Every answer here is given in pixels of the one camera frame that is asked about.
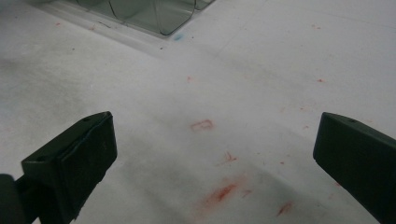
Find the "white surface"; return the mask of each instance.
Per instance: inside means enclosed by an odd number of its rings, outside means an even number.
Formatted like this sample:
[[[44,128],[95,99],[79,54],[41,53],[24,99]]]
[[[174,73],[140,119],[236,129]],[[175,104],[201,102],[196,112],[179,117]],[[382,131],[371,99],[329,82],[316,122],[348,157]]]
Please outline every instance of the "white surface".
[[[217,0],[164,38],[65,2],[3,1],[0,170],[22,175],[27,155],[109,110],[119,156],[76,223],[376,223],[312,150],[323,111],[396,137],[395,11]]]

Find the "black object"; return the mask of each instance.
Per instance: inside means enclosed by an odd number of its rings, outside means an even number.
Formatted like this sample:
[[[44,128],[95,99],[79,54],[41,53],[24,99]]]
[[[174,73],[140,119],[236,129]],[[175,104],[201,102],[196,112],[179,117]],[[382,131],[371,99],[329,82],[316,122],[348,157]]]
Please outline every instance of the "black object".
[[[380,223],[396,223],[396,140],[354,119],[323,113],[314,159]]]
[[[16,182],[0,175],[0,223],[70,223],[116,158],[111,113],[81,119],[24,159]]]

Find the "table surface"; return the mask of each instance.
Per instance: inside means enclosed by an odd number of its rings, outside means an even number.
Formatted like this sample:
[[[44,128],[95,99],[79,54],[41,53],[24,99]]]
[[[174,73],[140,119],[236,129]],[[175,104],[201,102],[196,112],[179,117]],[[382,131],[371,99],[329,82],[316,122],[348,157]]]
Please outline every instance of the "table surface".
[[[396,137],[395,11],[217,0],[164,37],[3,0],[1,173],[111,111],[119,156],[76,223],[376,223],[312,152],[325,111]]]

